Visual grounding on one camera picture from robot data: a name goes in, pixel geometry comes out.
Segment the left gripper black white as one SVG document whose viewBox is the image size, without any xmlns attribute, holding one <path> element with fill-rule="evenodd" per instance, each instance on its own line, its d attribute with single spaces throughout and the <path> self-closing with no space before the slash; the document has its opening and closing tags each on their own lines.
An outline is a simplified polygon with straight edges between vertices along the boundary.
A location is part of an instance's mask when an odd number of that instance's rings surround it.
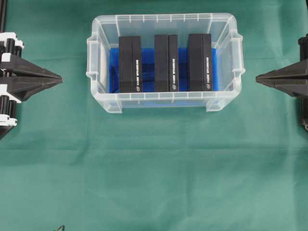
<svg viewBox="0 0 308 231">
<path fill-rule="evenodd" d="M 62 83 L 62 77 L 23 58 L 24 43 L 14 32 L 0 33 L 1 68 L 18 76 L 42 78 L 5 78 L 0 83 L 0 138 L 17 126 L 17 104 L 32 95 Z"/>
</svg>

